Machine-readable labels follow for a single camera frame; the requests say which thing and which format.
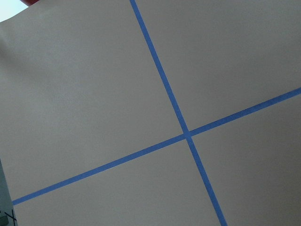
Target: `gray surface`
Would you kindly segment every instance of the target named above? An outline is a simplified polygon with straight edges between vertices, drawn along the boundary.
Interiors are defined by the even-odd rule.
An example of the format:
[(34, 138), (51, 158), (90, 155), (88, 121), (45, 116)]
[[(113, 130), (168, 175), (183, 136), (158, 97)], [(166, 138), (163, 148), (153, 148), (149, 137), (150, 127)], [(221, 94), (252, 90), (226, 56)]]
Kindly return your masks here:
[(218, 226), (185, 141), (15, 207), (22, 226)]
[(13, 200), (181, 134), (128, 1), (41, 1), (0, 34)]
[(137, 5), (189, 129), (301, 87), (301, 1)]
[[(8, 191), (8, 185), (5, 180), (5, 175), (3, 172), (3, 167), (0, 160), (0, 217), (5, 216), (5, 212), (9, 215), (11, 214), (11, 211), (13, 210), (13, 204), (10, 199), (9, 191)], [(14, 221), (11, 218), (8, 218), (8, 225), (7, 226), (13, 226)]]
[(193, 139), (231, 226), (301, 222), (301, 96)]

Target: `blue line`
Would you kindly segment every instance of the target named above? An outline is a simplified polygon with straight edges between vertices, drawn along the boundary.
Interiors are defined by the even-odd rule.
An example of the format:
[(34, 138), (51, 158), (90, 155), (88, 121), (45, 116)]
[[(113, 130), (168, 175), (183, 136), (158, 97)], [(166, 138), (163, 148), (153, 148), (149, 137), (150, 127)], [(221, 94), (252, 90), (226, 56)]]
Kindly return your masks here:
[(74, 183), (76, 181), (79, 181), (79, 180), (82, 180), (84, 178), (87, 178), (87, 177), (90, 177), (92, 175), (95, 175), (97, 173), (103, 172), (103, 171), (108, 170), (110, 168), (113, 168), (115, 166), (121, 165), (121, 164), (123, 164), (123, 163), (125, 163), (127, 161), (131, 161), (133, 159), (139, 158), (139, 157), (141, 157), (143, 155), (149, 154), (151, 152), (154, 152), (154, 151), (159, 150), (159, 149), (161, 149), (163, 147), (172, 145), (172, 144), (174, 144), (174, 143), (176, 143), (178, 141), (184, 140), (184, 139), (185, 139), (184, 134), (176, 136), (176, 137), (173, 137), (173, 138), (170, 138), (170, 139), (168, 139), (166, 141), (163, 141), (163, 142), (161, 142), (159, 144), (150, 146), (148, 148), (145, 148), (145, 149), (140, 150), (138, 152), (135, 152), (133, 154), (127, 155), (127, 156), (125, 156), (123, 158), (120, 158), (120, 159), (117, 159), (115, 161), (109, 162), (109, 163), (107, 163), (107, 164), (105, 164), (103, 166), (100, 166), (100, 167), (97, 167), (95, 169), (89, 170), (89, 171), (84, 172), (82, 174), (76, 175), (76, 176), (74, 176), (72, 178), (66, 179), (64, 181), (61, 181), (61, 182), (56, 183), (54, 185), (51, 185), (49, 187), (43, 188), (41, 190), (38, 190), (36, 192), (33, 192), (31, 194), (28, 194), (26, 196), (18, 198), (18, 199), (16, 199), (16, 200), (13, 201), (13, 205), (18, 205), (18, 204), (20, 204), (22, 202), (25, 202), (27, 200), (33, 199), (33, 198), (38, 197), (40, 195), (43, 195), (43, 194), (46, 194), (48, 192), (54, 191), (54, 190), (56, 190), (58, 188), (64, 187), (64, 186), (69, 185), (69, 184), (72, 184), (72, 183)]
[(207, 130), (213, 129), (213, 128), (218, 127), (218, 126), (221, 126), (221, 125), (223, 125), (225, 123), (228, 123), (230, 121), (233, 121), (235, 119), (239, 119), (239, 118), (244, 117), (244, 116), (246, 116), (248, 114), (251, 114), (251, 113), (259, 111), (259, 110), (261, 110), (263, 108), (272, 106), (274, 104), (277, 104), (277, 103), (279, 103), (281, 101), (284, 101), (284, 100), (287, 100), (287, 99), (292, 98), (294, 96), (297, 96), (299, 94), (301, 94), (301, 88), (298, 88), (298, 89), (295, 89), (293, 91), (287, 92), (285, 94), (282, 94), (280, 96), (277, 96), (275, 98), (272, 98), (270, 100), (262, 102), (262, 103), (260, 103), (258, 105), (253, 106), (253, 107), (249, 107), (249, 108), (244, 109), (244, 110), (242, 110), (240, 112), (234, 113), (232, 115), (229, 115), (229, 116), (224, 117), (222, 119), (219, 119), (217, 121), (211, 122), (211, 123), (209, 123), (207, 125), (204, 125), (204, 126), (201, 126), (199, 128), (196, 128), (196, 129), (192, 130), (190, 132), (190, 134), (191, 134), (191, 136), (194, 136), (194, 135), (203, 133), (203, 132), (205, 132)]
[(190, 132), (189, 132), (188, 127), (187, 127), (187, 124), (186, 124), (186, 122), (185, 122), (185, 120), (183, 118), (183, 115), (182, 115), (181, 110), (179, 108), (179, 105), (178, 105), (178, 103), (177, 103), (177, 101), (175, 99), (173, 91), (172, 91), (172, 89), (171, 89), (171, 87), (169, 85), (168, 79), (167, 79), (167, 77), (165, 75), (165, 72), (163, 70), (162, 64), (161, 64), (161, 62), (159, 60), (159, 57), (158, 57), (158, 55), (156, 53), (155, 47), (154, 47), (154, 45), (153, 45), (153, 43), (151, 41), (150, 35), (149, 35), (149, 33), (148, 33), (147, 29), (146, 29), (146, 26), (144, 24), (144, 21), (142, 19), (142, 16), (140, 14), (138, 6), (137, 6), (135, 0), (130, 0), (130, 3), (132, 5), (132, 8), (133, 8), (134, 13), (136, 15), (137, 21), (138, 21), (138, 23), (140, 25), (141, 31), (142, 31), (142, 33), (144, 35), (145, 41), (146, 41), (147, 46), (148, 46), (148, 48), (150, 50), (150, 53), (151, 53), (152, 58), (154, 60), (154, 63), (156, 65), (156, 67), (157, 67), (157, 70), (159, 72), (161, 80), (163, 81), (163, 84), (164, 84), (165, 90), (166, 90), (166, 92), (168, 94), (168, 97), (170, 99), (170, 102), (171, 102), (171, 104), (172, 104), (172, 106), (174, 108), (174, 112), (175, 112), (175, 114), (176, 114), (176, 116), (178, 118), (178, 121), (179, 121), (180, 126), (182, 128), (182, 131), (183, 131), (183, 133), (185, 135), (185, 138), (186, 138), (186, 140), (188, 142), (188, 145), (189, 145), (190, 151), (192, 153), (192, 156), (194, 158), (194, 161), (196, 162), (198, 170), (199, 170), (199, 172), (201, 174), (201, 177), (202, 177), (203, 182), (205, 184), (205, 187), (207, 189), (208, 195), (210, 197), (211, 203), (212, 203), (212, 205), (213, 205), (213, 207), (215, 209), (216, 215), (217, 215), (217, 217), (218, 217), (218, 219), (220, 221), (221, 226), (227, 226), (227, 222), (225, 220), (225, 217), (224, 217), (224, 215), (222, 213), (222, 210), (221, 210), (220, 205), (219, 205), (219, 203), (217, 201), (217, 198), (216, 198), (216, 196), (215, 196), (215, 194), (213, 192), (213, 188), (212, 188), (212, 186), (210, 184), (209, 178), (208, 178), (208, 176), (206, 174), (206, 171), (205, 171), (204, 166), (202, 164), (202, 161), (201, 161), (201, 159), (199, 157), (197, 149), (196, 149), (196, 147), (195, 147), (195, 145), (193, 143), (193, 140), (191, 138)]

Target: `blue tape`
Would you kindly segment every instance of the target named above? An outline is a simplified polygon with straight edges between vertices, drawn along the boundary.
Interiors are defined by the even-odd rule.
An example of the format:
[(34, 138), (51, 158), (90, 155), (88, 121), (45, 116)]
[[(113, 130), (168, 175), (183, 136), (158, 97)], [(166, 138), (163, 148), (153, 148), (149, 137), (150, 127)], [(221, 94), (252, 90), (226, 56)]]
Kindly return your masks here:
[(167, 79), (167, 77), (165, 75), (165, 72), (163, 70), (162, 64), (161, 64), (161, 62), (159, 60), (159, 57), (158, 57), (158, 55), (156, 53), (155, 47), (152, 44), (150, 35), (149, 35), (149, 33), (148, 33), (147, 29), (146, 29), (146, 26), (144, 24), (144, 21), (142, 19), (142, 16), (140, 14), (138, 6), (137, 6), (135, 0), (130, 0), (130, 3), (132, 5), (132, 8), (133, 8), (134, 13), (136, 15), (136, 18), (138, 20), (138, 23), (140, 25), (141, 31), (142, 31), (142, 33), (144, 35), (145, 41), (146, 41), (147, 46), (148, 46), (148, 48), (150, 50), (150, 53), (151, 53), (152, 58), (154, 60), (154, 63), (156, 65), (156, 67), (157, 67), (157, 70), (159, 72), (161, 80), (163, 81), (163, 84), (164, 84), (165, 90), (166, 90), (166, 92), (168, 94), (168, 97), (170, 99), (170, 102), (171, 102), (171, 104), (172, 104), (172, 106), (174, 108), (174, 112), (175, 112), (175, 114), (176, 114), (176, 116), (178, 118), (178, 121), (179, 121), (180, 126), (182, 128), (182, 131), (183, 131), (183, 133), (185, 135), (185, 138), (186, 138), (186, 140), (188, 142), (188, 145), (189, 145), (190, 151), (192, 153), (192, 156), (194, 158), (194, 161), (196, 162), (198, 170), (199, 170), (199, 172), (201, 174), (201, 177), (202, 177), (203, 182), (205, 184), (205, 187), (207, 189), (208, 195), (210, 197), (210, 200), (212, 202), (212, 205), (214, 207), (216, 215), (217, 215), (217, 217), (218, 217), (218, 219), (220, 221), (221, 226), (226, 226), (227, 222), (226, 222), (225, 217), (224, 217), (224, 215), (222, 213), (222, 210), (221, 210), (220, 205), (219, 205), (219, 203), (217, 201), (217, 198), (216, 198), (216, 196), (215, 196), (215, 194), (213, 192), (213, 188), (212, 188), (212, 186), (210, 184), (210, 181), (209, 181), (209, 178), (208, 178), (208, 176), (206, 174), (206, 171), (205, 171), (205, 168), (203, 166), (203, 163), (202, 163), (202, 161), (201, 161), (201, 159), (200, 159), (200, 157), (198, 155), (197, 149), (195, 148), (195, 145), (193, 143), (193, 140), (191, 138), (190, 132), (189, 132), (188, 127), (187, 127), (187, 124), (186, 124), (186, 122), (184, 120), (184, 117), (183, 117), (183, 115), (181, 113), (181, 110), (179, 108), (179, 105), (178, 105), (178, 103), (177, 103), (177, 101), (175, 99), (175, 96), (173, 94), (173, 91), (172, 91), (172, 89), (171, 89), (171, 87), (169, 85), (168, 79)]
[(217, 121), (211, 122), (211, 123), (209, 123), (209, 124), (207, 124), (205, 126), (201, 126), (199, 128), (196, 128), (196, 129), (194, 129), (194, 130), (192, 130), (190, 132), (190, 135), (194, 136), (194, 135), (203, 133), (203, 132), (205, 132), (207, 130), (213, 129), (213, 128), (218, 127), (218, 126), (221, 126), (221, 125), (223, 125), (225, 123), (228, 123), (230, 121), (233, 121), (235, 119), (239, 119), (239, 118), (244, 117), (244, 116), (246, 116), (248, 114), (251, 114), (251, 113), (259, 111), (259, 110), (261, 110), (263, 108), (272, 106), (274, 104), (277, 104), (277, 103), (279, 103), (281, 101), (284, 101), (284, 100), (287, 100), (287, 99), (292, 98), (294, 96), (297, 96), (299, 94), (301, 94), (301, 88), (295, 89), (293, 91), (290, 91), (288, 93), (282, 94), (280, 96), (277, 96), (275, 98), (272, 98), (270, 100), (262, 102), (262, 103), (260, 103), (258, 105), (253, 106), (253, 107), (249, 107), (249, 108), (244, 109), (244, 110), (242, 110), (240, 112), (237, 112), (235, 114), (232, 114), (232, 115), (229, 115), (229, 116), (224, 117), (222, 119), (219, 119)]
[(135, 152), (133, 154), (127, 155), (127, 156), (125, 156), (123, 158), (120, 158), (120, 159), (117, 159), (115, 161), (109, 162), (109, 163), (107, 163), (107, 164), (105, 164), (103, 166), (100, 166), (100, 167), (97, 167), (95, 169), (89, 170), (87, 172), (84, 172), (84, 173), (79, 174), (77, 176), (74, 176), (72, 178), (66, 179), (64, 181), (61, 181), (61, 182), (56, 183), (54, 185), (51, 185), (49, 187), (43, 188), (41, 190), (38, 190), (36, 192), (33, 192), (31, 194), (28, 194), (26, 196), (23, 196), (21, 198), (13, 200), (13, 205), (18, 205), (18, 204), (20, 204), (22, 202), (25, 202), (27, 200), (30, 200), (30, 199), (33, 199), (33, 198), (38, 197), (40, 195), (43, 195), (43, 194), (46, 194), (48, 192), (54, 191), (54, 190), (56, 190), (58, 188), (64, 187), (64, 186), (69, 185), (69, 184), (72, 184), (72, 183), (74, 183), (76, 181), (79, 181), (79, 180), (82, 180), (84, 178), (90, 177), (90, 176), (92, 176), (94, 174), (103, 172), (103, 171), (108, 170), (110, 168), (113, 168), (115, 166), (121, 165), (121, 164), (123, 164), (123, 163), (125, 163), (127, 161), (131, 161), (133, 159), (139, 158), (139, 157), (141, 157), (143, 155), (149, 154), (151, 152), (154, 152), (154, 151), (159, 150), (159, 149), (161, 149), (163, 147), (172, 145), (172, 144), (174, 144), (174, 143), (176, 143), (178, 141), (184, 140), (184, 139), (185, 139), (185, 136), (183, 134), (179, 135), (179, 136), (176, 136), (176, 137), (173, 137), (173, 138), (170, 138), (169, 140), (163, 141), (163, 142), (161, 142), (159, 144), (150, 146), (148, 148), (145, 148), (145, 149), (140, 150), (138, 152)]

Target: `red object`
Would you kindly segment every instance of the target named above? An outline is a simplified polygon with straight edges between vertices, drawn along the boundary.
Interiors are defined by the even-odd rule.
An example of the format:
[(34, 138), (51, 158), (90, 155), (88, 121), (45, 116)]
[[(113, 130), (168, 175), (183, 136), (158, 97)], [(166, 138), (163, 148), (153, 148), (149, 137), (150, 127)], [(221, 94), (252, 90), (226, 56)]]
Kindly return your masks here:
[(31, 6), (32, 4), (36, 3), (37, 1), (39, 1), (39, 0), (21, 0), (21, 2), (23, 2), (27, 6)]

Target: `dark green object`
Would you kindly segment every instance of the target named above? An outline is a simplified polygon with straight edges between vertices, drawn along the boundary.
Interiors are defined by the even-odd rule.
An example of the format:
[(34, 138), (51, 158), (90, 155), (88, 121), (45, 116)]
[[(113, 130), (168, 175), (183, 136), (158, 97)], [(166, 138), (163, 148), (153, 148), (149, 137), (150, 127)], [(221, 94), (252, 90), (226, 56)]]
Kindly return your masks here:
[(7, 216), (2, 216), (0, 217), (0, 226), (8, 225), (8, 217)]

